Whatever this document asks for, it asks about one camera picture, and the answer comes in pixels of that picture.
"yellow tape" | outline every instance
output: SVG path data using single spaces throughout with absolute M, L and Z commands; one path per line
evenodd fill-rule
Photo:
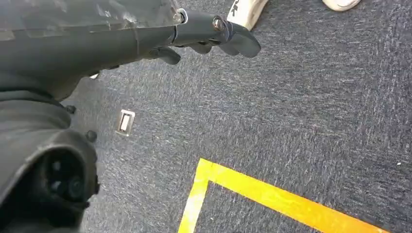
M 200 159 L 197 166 L 178 233 L 194 232 L 209 181 L 321 232 L 388 233 L 354 217 L 204 159 Z

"screw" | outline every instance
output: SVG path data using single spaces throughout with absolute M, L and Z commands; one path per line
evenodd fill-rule
M 73 105 L 67 105 L 66 110 L 68 111 L 68 113 L 74 114 L 76 112 L 76 107 Z
M 213 19 L 213 28 L 215 29 L 215 31 L 219 32 L 224 30 L 223 20 L 220 17 L 216 16 Z
M 95 142 L 97 139 L 97 133 L 92 130 L 89 130 L 86 133 L 86 138 L 88 139 L 89 142 Z

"sneaker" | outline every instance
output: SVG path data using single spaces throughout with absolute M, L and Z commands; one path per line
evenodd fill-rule
M 356 6 L 361 0 L 322 0 L 326 6 L 334 11 L 347 11 Z

